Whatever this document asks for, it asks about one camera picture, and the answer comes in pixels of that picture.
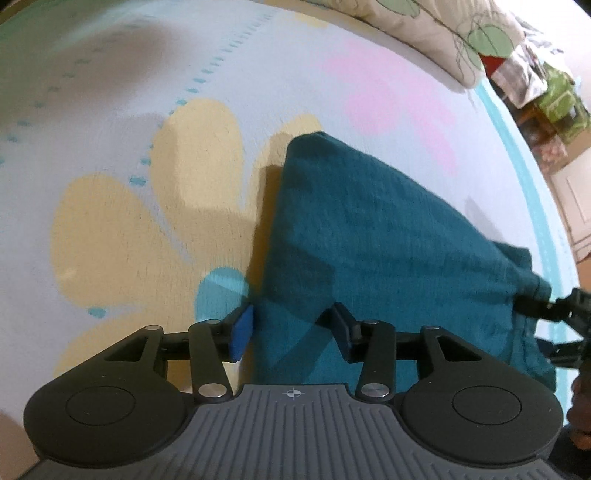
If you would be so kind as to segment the teal fabric pants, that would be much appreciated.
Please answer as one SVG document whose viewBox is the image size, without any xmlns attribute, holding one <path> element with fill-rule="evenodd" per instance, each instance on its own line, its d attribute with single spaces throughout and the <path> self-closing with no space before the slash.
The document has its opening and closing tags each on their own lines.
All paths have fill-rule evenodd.
<svg viewBox="0 0 591 480">
<path fill-rule="evenodd" d="M 322 132 L 303 135 L 287 146 L 276 195 L 252 378 L 355 386 L 360 367 L 318 325 L 341 303 L 356 319 L 400 331 L 441 326 L 554 388 L 535 321 L 513 310 L 518 296 L 550 293 L 527 249 L 487 239 L 380 160 Z"/>
</svg>

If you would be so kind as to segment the cluttered patterned items pile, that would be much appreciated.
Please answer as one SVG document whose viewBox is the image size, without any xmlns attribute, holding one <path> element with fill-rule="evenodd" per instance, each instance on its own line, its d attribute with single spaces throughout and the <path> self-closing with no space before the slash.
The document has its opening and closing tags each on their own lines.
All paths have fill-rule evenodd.
<svg viewBox="0 0 591 480">
<path fill-rule="evenodd" d="M 545 174 L 568 164 L 567 147 L 590 130 L 590 104 L 581 94 L 573 59 L 551 38 L 518 19 L 525 38 L 507 59 L 485 57 L 489 79 Z"/>
</svg>

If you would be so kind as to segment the white floral bed sheet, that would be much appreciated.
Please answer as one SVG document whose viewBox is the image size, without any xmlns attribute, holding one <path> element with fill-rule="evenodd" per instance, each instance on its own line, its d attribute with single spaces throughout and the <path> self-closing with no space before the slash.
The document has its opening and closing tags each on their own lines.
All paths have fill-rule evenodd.
<svg viewBox="0 0 591 480">
<path fill-rule="evenodd" d="M 1 18 L 1 475 L 36 460 L 43 384 L 146 324 L 259 302 L 294 138 L 405 174 L 578 283 L 508 107 L 409 45 L 300 1 L 34 1 Z"/>
</svg>

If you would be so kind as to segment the cream leaf-print pillow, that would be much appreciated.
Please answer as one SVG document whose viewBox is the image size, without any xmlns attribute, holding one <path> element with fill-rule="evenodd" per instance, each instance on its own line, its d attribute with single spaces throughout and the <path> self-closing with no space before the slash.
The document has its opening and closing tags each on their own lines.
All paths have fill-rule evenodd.
<svg viewBox="0 0 591 480">
<path fill-rule="evenodd" d="M 335 0 L 320 4 L 408 44 L 466 88 L 476 87 L 486 76 L 484 57 L 507 59 L 525 38 L 516 17 L 489 0 Z"/>
</svg>

